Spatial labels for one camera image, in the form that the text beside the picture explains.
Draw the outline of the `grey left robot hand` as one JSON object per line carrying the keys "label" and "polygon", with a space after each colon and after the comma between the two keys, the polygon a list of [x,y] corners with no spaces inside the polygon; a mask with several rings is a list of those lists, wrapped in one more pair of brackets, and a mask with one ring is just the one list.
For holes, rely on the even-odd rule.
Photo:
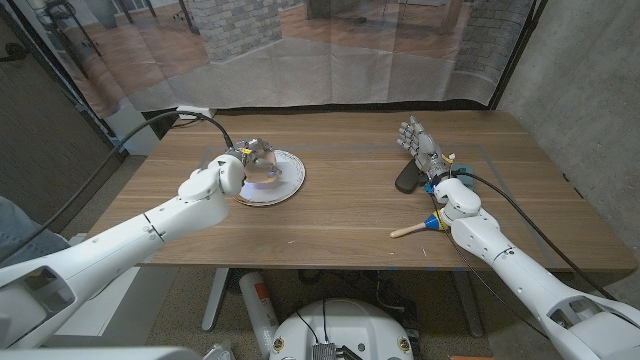
{"label": "grey left robot hand", "polygon": [[282,173],[277,166],[275,151],[262,138],[237,142],[226,153],[241,161],[247,176],[272,178]]}

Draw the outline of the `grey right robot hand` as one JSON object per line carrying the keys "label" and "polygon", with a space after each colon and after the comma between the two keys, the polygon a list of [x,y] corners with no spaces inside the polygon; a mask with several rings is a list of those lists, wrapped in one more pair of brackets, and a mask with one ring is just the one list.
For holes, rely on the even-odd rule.
{"label": "grey right robot hand", "polygon": [[449,165],[441,147],[415,116],[411,115],[408,122],[402,122],[398,132],[396,142],[410,153],[418,170],[427,176],[431,185],[449,177]]}

